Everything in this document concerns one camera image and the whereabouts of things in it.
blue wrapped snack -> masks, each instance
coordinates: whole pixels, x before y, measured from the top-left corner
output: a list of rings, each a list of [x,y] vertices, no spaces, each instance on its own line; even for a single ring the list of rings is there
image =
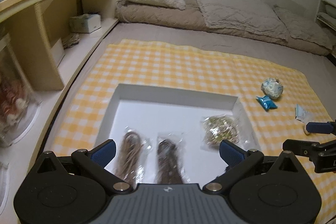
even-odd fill
[[[266,111],[269,109],[278,108],[277,105],[267,95],[264,97],[257,96],[257,100]]]

white tray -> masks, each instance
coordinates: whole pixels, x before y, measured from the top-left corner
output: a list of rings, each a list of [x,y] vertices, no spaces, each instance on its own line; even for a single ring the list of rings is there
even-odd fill
[[[147,158],[143,183],[154,183],[157,173],[158,134],[182,133],[185,143],[182,157],[185,173],[191,183],[199,183],[202,187],[216,176],[223,174],[227,166],[218,151],[201,149],[201,146],[204,146],[201,121],[205,117],[222,114],[239,118],[240,147],[245,150],[259,149],[251,123],[237,97],[120,84],[106,110],[96,145],[107,139],[113,139],[117,145],[118,155],[126,127],[149,138],[153,150]],[[106,166],[106,169],[113,172],[115,162],[116,158]]]

yellow checkered tablecloth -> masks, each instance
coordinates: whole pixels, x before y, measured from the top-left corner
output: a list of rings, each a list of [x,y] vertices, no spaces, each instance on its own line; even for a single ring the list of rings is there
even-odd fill
[[[278,77],[285,88],[276,102],[278,109],[266,112],[255,97],[263,96],[261,83],[269,77]],[[94,146],[119,83],[238,96],[265,155],[279,155],[286,139],[320,143],[334,139],[329,135],[306,136],[303,123],[295,120],[296,104],[312,112],[317,121],[331,120],[306,77],[296,70],[246,56],[124,39],[107,47],[73,99],[52,146],[58,156]],[[336,214],[336,174],[316,174],[307,158],[300,157],[300,162],[322,197],[316,223],[326,223]]]

metal screw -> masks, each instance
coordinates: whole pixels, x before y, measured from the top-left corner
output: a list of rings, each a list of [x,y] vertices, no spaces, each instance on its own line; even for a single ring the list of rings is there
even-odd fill
[[[218,192],[222,189],[222,185],[217,182],[210,182],[205,186],[205,188],[207,188],[211,192]]]
[[[83,153],[86,153],[88,152],[87,149],[78,149],[77,152],[83,152]]]
[[[117,191],[126,191],[130,185],[126,182],[117,182],[113,185],[113,188]]]

